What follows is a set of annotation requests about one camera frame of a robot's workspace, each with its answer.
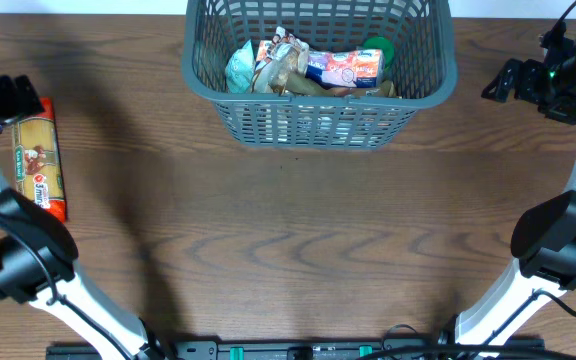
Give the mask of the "red spaghetti packet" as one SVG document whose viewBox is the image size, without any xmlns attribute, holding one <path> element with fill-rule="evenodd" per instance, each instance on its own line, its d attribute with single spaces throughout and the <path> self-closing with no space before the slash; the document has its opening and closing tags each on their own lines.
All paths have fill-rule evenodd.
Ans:
<svg viewBox="0 0 576 360">
<path fill-rule="evenodd" d="M 16 190 L 59 221 L 67 203 L 52 99 L 40 98 L 44 111 L 13 125 Z"/>
</svg>

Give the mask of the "green lid jar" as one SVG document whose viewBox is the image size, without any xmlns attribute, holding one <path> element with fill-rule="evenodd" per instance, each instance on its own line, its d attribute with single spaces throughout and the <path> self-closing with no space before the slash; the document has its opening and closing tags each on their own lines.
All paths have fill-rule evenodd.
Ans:
<svg viewBox="0 0 576 360">
<path fill-rule="evenodd" d="M 383 36 L 371 37 L 364 41 L 362 47 L 365 49 L 381 50 L 384 56 L 384 68 L 389 68 L 392 65 L 394 61 L 395 48 L 389 39 Z"/>
</svg>

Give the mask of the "kleenex tissue multipack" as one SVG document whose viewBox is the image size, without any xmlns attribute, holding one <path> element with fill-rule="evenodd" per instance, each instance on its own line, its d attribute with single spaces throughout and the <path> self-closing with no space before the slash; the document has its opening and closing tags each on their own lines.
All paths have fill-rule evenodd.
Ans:
<svg viewBox="0 0 576 360">
<path fill-rule="evenodd" d="M 333 53 L 310 49 L 306 78 L 325 89 L 375 88 L 382 82 L 383 53 L 379 49 Z"/>
</svg>

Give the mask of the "gold foil bag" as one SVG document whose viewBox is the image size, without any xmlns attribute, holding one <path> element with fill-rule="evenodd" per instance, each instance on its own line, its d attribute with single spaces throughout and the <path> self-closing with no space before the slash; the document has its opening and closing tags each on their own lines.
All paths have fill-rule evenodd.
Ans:
<svg viewBox="0 0 576 360">
<path fill-rule="evenodd" d="M 306 77 L 296 74 L 290 74 L 285 84 L 285 89 L 289 92 L 305 96 L 317 97 L 354 97 L 364 96 L 397 98 L 394 83 L 390 80 L 382 82 L 375 88 L 352 88 L 352 87 L 333 87 L 323 88 L 321 85 Z"/>
</svg>

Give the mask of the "white brown snack pouch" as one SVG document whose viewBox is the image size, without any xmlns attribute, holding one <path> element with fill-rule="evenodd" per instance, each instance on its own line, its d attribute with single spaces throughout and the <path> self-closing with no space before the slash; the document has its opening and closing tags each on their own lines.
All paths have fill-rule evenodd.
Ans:
<svg viewBox="0 0 576 360">
<path fill-rule="evenodd" d="M 259 44 L 251 92 L 283 95 L 290 75 L 305 76 L 309 53 L 307 42 L 278 26 L 270 40 Z"/>
</svg>

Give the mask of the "teal white small packet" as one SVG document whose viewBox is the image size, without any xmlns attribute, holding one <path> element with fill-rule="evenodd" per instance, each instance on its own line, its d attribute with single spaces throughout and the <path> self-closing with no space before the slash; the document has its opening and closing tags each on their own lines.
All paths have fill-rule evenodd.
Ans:
<svg viewBox="0 0 576 360">
<path fill-rule="evenodd" d="M 230 93 L 243 94 L 252 86 L 255 69 L 253 46 L 248 40 L 230 57 L 226 68 L 226 84 Z"/>
</svg>

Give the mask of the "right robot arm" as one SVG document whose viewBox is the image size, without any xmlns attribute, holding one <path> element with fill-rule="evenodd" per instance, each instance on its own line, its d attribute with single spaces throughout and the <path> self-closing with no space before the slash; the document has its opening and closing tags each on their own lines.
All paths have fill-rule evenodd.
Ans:
<svg viewBox="0 0 576 360">
<path fill-rule="evenodd" d="M 559 19 L 541 46 L 543 60 L 508 60 L 481 96 L 496 102 L 514 96 L 548 119 L 576 125 L 576 38 L 567 38 Z M 497 355 L 541 307 L 576 289 L 576 159 L 563 193 L 520 217 L 511 255 L 483 297 L 456 316 L 449 343 Z"/>
</svg>

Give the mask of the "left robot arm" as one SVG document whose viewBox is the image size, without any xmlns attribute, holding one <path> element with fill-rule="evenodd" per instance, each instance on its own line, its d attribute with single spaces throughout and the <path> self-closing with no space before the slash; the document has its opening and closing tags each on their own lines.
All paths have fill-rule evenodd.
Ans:
<svg viewBox="0 0 576 360">
<path fill-rule="evenodd" d="M 0 76 L 0 131 L 42 110 L 27 76 Z M 14 190 L 0 170 L 0 300 L 6 298 L 60 319 L 104 359 L 176 356 L 95 285 L 64 224 Z"/>
</svg>

